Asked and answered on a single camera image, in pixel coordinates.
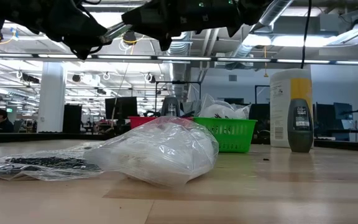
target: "desk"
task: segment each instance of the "desk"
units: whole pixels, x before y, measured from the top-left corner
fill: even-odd
[[[0,156],[83,141],[11,142]],[[0,179],[0,224],[358,223],[358,152],[252,145],[210,173],[160,189],[110,172],[66,182]]]

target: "dark gray bottle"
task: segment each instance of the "dark gray bottle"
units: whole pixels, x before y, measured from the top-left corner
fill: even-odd
[[[291,100],[288,110],[288,142],[293,152],[308,153],[313,144],[313,121],[304,99]]]

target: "ceiling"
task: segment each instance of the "ceiling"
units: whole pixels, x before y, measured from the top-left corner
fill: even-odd
[[[115,4],[116,1],[105,1],[103,4]],[[275,23],[274,33],[284,34],[302,34],[301,27],[305,23],[307,13],[307,0],[297,0],[282,14],[281,18]],[[333,31],[342,33],[349,28],[347,19],[352,19],[351,12],[358,11],[358,1],[313,1],[311,15],[312,28],[310,32],[317,32],[322,27],[332,28]],[[107,9],[95,10],[92,12],[95,19],[105,27],[113,26],[121,21],[122,12],[107,12]],[[196,35],[191,34],[186,44],[190,46],[188,55],[208,56],[216,54],[230,55],[237,49],[242,41],[247,37],[251,27],[243,26],[242,29],[230,38],[225,28],[217,30],[216,39],[213,39],[214,30],[202,31]],[[0,53],[31,53],[31,54],[70,54],[70,49],[61,44],[52,42],[44,35],[35,35],[27,28],[6,22],[2,30],[5,44],[0,44]],[[166,52],[160,50],[157,40],[147,36],[136,34],[138,42],[133,46],[123,44],[122,38],[114,39],[113,43],[105,46],[97,54],[116,55],[165,55]],[[254,47],[250,54],[253,57],[267,58],[300,58],[301,47],[284,47],[277,45],[268,45],[265,47]],[[358,46],[348,47],[307,47],[306,58],[308,59],[341,59],[358,60]],[[42,61],[35,60],[4,60],[0,59],[0,85],[14,85],[15,87],[0,88],[0,106],[1,105],[21,105],[22,113],[32,114],[37,112],[39,104],[39,87],[26,88],[25,82],[20,80],[21,73],[32,75],[42,82]],[[115,96],[138,96],[139,109],[151,110],[154,108],[154,88],[155,85],[146,81],[147,75],[154,75],[156,80],[171,81],[172,71],[169,63],[118,63],[118,62],[64,62],[63,66],[67,73],[66,102],[72,104],[82,104],[85,113],[103,114],[104,99]],[[189,64],[190,76],[187,80],[197,81],[200,74],[200,64]],[[274,73],[279,69],[298,67],[294,64],[268,64],[268,72]],[[229,83],[227,76],[230,74],[246,74],[239,76],[236,83]],[[248,66],[245,70],[229,71],[220,68],[218,65],[211,64],[206,72],[204,85],[246,85],[255,83],[264,85],[268,83],[263,75],[265,74],[265,64],[255,63]],[[73,76],[80,75],[82,81],[74,82]],[[99,94],[96,90],[80,89],[79,86],[100,86],[102,89],[115,88],[107,90],[106,95]],[[164,96],[172,95],[177,89],[171,84],[162,89],[158,96],[158,105],[161,106],[161,100]]]

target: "person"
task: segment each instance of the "person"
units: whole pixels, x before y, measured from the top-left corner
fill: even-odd
[[[13,124],[7,118],[6,110],[0,109],[0,133],[12,133]]]

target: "pillar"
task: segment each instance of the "pillar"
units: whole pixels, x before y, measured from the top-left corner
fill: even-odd
[[[62,132],[65,107],[66,72],[61,62],[44,62],[37,132]]]
[[[14,123],[17,118],[17,106],[6,106],[6,111],[8,120]]]

